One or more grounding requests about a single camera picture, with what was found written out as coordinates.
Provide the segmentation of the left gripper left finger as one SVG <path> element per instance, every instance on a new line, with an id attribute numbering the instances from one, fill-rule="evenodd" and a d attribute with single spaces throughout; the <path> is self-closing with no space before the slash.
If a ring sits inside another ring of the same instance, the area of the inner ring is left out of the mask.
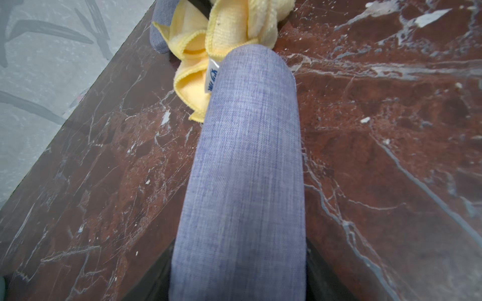
<path id="1" fill-rule="evenodd" d="M 122 298 L 122 301 L 169 300 L 174 245 L 173 240 L 140 281 Z"/>

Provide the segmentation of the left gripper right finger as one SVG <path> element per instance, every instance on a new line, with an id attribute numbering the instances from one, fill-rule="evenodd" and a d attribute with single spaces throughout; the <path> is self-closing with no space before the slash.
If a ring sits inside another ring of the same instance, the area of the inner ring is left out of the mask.
<path id="1" fill-rule="evenodd" d="M 306 250 L 306 301 L 356 301 L 309 239 Z"/>

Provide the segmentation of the yellow microfiber cloth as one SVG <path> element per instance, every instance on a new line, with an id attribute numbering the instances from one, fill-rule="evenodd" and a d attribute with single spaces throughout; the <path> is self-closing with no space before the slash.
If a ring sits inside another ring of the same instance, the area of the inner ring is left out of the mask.
<path id="1" fill-rule="evenodd" d="M 180 1 L 170 26 L 153 25 L 169 51 L 181 61 L 173 80 L 179 98 L 202 123 L 219 64 L 245 45 L 273 48 L 277 25 L 294 9 L 294 1 Z"/>

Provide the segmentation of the blue-grey fabric eyeglass case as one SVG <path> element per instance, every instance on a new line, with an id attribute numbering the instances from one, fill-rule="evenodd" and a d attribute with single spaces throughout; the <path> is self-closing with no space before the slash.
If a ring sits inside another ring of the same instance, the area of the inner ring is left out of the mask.
<path id="1" fill-rule="evenodd" d="M 171 262 L 170 300 L 305 300 L 306 218 L 296 82 L 261 45 L 215 80 Z"/>

